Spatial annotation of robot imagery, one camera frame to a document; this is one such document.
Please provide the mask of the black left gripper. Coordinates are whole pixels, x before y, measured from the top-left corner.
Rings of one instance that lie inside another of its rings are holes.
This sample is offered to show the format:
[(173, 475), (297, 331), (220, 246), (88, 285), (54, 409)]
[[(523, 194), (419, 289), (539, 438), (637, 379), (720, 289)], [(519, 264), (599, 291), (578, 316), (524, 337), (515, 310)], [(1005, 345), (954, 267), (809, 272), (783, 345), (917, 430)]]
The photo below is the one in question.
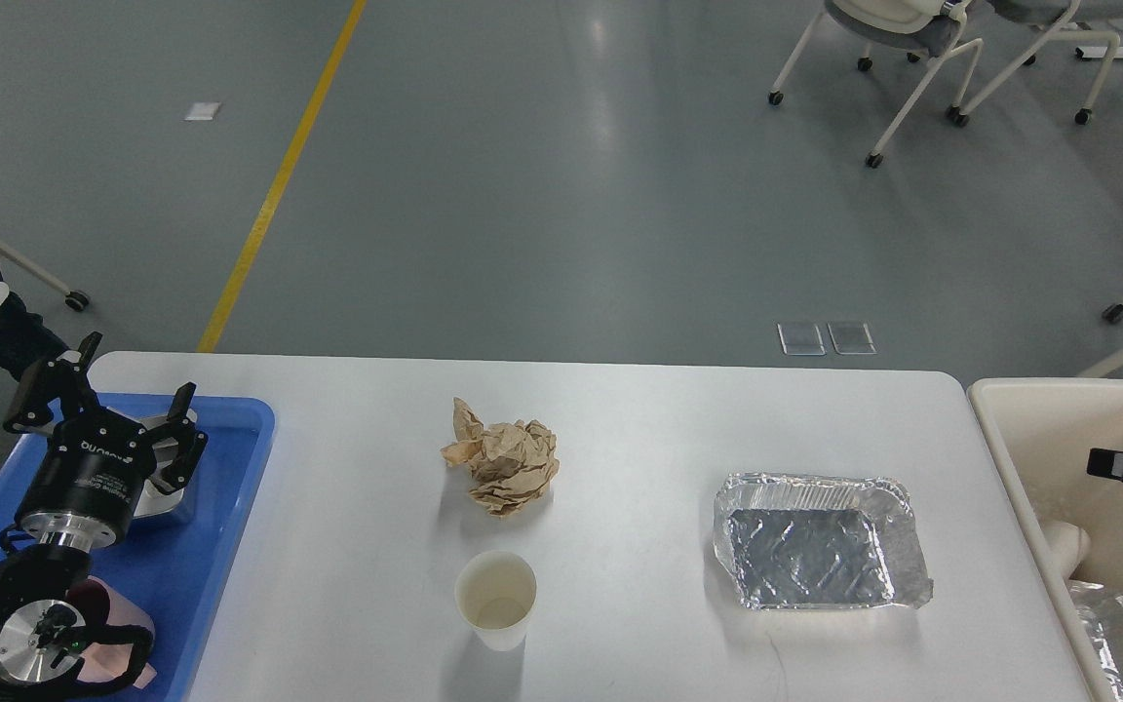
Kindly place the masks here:
[(76, 417), (101, 408), (88, 372), (102, 338), (90, 332), (75, 352), (36, 361), (6, 410), (6, 432), (53, 434), (15, 512), (15, 525), (44, 545), (94, 551), (122, 541), (144, 480), (170, 496), (192, 483), (206, 452), (207, 434), (190, 418), (195, 382), (175, 391), (166, 414)]

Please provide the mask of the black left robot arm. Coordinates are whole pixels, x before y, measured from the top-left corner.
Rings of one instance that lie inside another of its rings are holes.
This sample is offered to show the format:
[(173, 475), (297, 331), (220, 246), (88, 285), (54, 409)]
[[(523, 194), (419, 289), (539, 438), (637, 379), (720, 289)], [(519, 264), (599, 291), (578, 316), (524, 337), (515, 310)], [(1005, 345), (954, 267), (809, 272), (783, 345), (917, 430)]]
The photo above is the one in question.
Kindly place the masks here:
[(207, 435), (195, 383), (150, 419), (104, 405), (88, 379), (99, 341), (90, 332), (36, 361), (4, 418), (6, 431), (42, 434), (46, 450), (0, 532), (0, 701), (110, 696), (141, 680), (155, 644), (150, 626), (90, 616), (72, 595), (93, 553), (124, 541), (141, 496), (186, 492)]

